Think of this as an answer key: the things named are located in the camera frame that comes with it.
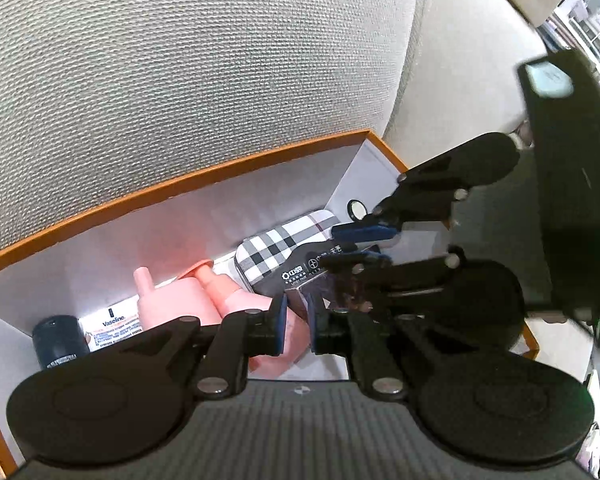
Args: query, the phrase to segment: textured fabric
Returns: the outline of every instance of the textured fabric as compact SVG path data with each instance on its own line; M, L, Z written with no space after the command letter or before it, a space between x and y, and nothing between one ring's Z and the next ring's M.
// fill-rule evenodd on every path
M326 209L296 218L241 243L235 251L235 264L254 285L283 264L298 245L328 240L337 223L336 216Z
M424 17L425 4L427 0L416 0L413 11L413 22L411 23L411 31L409 36L409 44L407 45L407 52L404 58L404 64L402 66L402 75L400 76L400 84L398 85L398 92L395 97L394 109L389 117L389 122L386 126L385 131L390 131L394 120L398 112L400 111L400 105L402 104L402 96L407 88L411 76L411 69L415 65L416 56L420 50L420 42L422 40L422 19Z
M415 0L0 0L0 249L199 168L369 127Z
M409 167L520 124L517 66L546 50L507 0L425 0L416 29L404 92L384 134Z

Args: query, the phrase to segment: bolt head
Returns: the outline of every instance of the bolt head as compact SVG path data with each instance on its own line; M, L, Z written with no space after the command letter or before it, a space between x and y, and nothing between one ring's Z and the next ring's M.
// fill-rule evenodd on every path
M455 200L466 200L466 198L469 196L469 192L465 189L456 189L454 191L454 199Z
M198 389L204 394L221 394L229 383L221 377L205 377L198 381Z
M445 265L449 269L457 269L460 267L460 256L455 253L448 254L445 258Z
M382 377L380 379L376 379L372 386L376 392L379 394L399 394L404 388L404 383L400 379L396 379L395 377Z

